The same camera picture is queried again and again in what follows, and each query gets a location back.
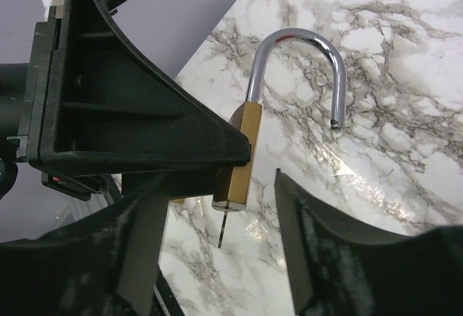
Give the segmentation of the brass padlock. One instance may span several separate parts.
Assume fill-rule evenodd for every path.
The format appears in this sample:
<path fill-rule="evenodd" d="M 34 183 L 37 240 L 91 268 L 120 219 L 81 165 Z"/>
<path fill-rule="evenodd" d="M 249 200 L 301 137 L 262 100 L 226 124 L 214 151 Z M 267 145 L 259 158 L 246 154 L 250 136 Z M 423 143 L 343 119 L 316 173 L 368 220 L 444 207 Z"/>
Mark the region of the brass padlock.
<path fill-rule="evenodd" d="M 213 194 L 211 206 L 223 213 L 240 212 L 246 209 L 247 199 L 258 142 L 263 107 L 259 104 L 268 57 L 281 42 L 297 40 L 317 48 L 329 60 L 334 80 L 331 100 L 330 125 L 340 130 L 345 125 L 347 71 L 340 53 L 321 35 L 301 28 L 278 30 L 266 37 L 255 53 L 245 101 L 231 116 L 229 123 L 239 130 L 249 142 L 250 161 L 243 166 L 224 167 L 218 173 L 218 186 Z"/>

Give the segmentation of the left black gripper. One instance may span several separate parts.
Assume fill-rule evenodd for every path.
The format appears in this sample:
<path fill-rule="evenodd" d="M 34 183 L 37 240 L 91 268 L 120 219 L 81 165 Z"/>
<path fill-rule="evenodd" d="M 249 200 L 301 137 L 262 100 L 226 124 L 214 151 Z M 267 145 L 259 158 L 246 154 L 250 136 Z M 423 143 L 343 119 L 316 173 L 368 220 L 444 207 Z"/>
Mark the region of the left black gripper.
<path fill-rule="evenodd" d="M 1 65 L 1 196 L 27 163 L 71 171 L 240 166 L 247 138 L 144 56 L 115 23 L 126 0 L 64 0 L 35 26 L 28 63 Z"/>

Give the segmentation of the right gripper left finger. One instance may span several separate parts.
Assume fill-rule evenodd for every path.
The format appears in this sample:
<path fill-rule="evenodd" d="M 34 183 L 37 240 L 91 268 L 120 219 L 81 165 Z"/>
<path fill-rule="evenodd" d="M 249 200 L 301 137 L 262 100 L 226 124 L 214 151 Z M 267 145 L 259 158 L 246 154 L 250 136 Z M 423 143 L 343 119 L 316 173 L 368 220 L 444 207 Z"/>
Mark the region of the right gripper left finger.
<path fill-rule="evenodd" d="M 166 315 L 156 296 L 168 199 L 156 176 L 38 239 L 1 244 L 2 315 Z"/>

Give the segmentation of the silver padlock key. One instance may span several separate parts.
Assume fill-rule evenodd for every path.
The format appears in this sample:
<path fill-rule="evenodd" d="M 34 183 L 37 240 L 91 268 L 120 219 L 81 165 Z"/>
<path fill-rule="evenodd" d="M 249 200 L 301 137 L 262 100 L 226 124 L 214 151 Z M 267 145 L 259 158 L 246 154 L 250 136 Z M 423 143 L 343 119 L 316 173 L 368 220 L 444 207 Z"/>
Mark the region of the silver padlock key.
<path fill-rule="evenodd" d="M 225 232 L 225 228 L 226 228 L 226 221 L 227 221 L 227 218 L 228 218 L 228 214 L 229 214 L 229 209 L 226 209 L 224 211 L 224 215 L 223 215 L 223 219 L 222 219 L 222 223 L 221 223 L 221 230 L 220 230 L 220 234 L 219 234 L 219 238 L 218 238 L 218 248 L 220 249 L 222 247 L 222 244 L 223 244 L 223 240 L 224 240 L 224 232 Z"/>

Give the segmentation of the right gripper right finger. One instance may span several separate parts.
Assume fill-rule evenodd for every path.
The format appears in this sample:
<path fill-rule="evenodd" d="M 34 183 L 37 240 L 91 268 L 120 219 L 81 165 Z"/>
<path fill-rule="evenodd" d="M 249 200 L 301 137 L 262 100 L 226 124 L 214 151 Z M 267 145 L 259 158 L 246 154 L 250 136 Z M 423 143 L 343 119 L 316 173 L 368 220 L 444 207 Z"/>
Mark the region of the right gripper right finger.
<path fill-rule="evenodd" d="M 297 315 L 460 315 L 462 227 L 404 236 L 324 203 L 277 172 L 277 213 Z"/>

